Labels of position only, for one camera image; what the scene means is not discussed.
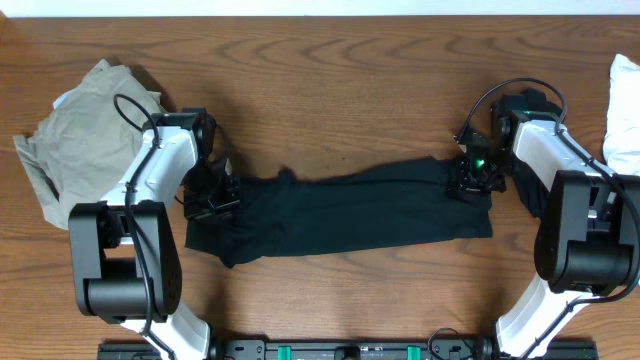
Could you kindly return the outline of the black shirt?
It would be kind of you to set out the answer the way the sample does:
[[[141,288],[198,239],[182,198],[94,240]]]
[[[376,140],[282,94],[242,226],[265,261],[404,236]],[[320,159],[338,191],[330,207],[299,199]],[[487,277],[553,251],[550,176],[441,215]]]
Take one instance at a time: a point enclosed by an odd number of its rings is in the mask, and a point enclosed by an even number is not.
[[[490,238],[488,195],[448,194],[449,160],[426,157],[303,181],[289,169],[242,177],[230,216],[189,215],[186,247],[228,268],[261,257],[322,255]]]

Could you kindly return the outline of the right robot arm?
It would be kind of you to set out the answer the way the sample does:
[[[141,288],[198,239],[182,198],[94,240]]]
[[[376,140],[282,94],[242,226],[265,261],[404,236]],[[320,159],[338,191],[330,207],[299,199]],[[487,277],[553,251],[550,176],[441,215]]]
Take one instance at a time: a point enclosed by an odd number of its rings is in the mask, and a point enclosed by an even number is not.
[[[503,192],[525,171],[546,198],[534,244],[536,273],[516,304],[479,340],[475,359],[578,358],[553,338],[589,305],[628,296],[639,282],[639,179],[595,160],[568,133],[565,102],[534,89],[490,107],[491,135],[464,122],[450,173],[452,196]]]

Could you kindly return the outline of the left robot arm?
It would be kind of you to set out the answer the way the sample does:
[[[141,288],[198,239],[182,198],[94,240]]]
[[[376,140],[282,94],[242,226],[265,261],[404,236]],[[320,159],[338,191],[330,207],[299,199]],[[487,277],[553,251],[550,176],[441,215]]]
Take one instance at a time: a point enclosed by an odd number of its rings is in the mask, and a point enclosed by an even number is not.
[[[72,209],[79,310],[143,339],[102,344],[98,358],[223,358],[211,326],[181,298],[182,269],[168,217],[183,181],[206,171],[218,131],[203,108],[151,115],[123,177],[100,200]]]

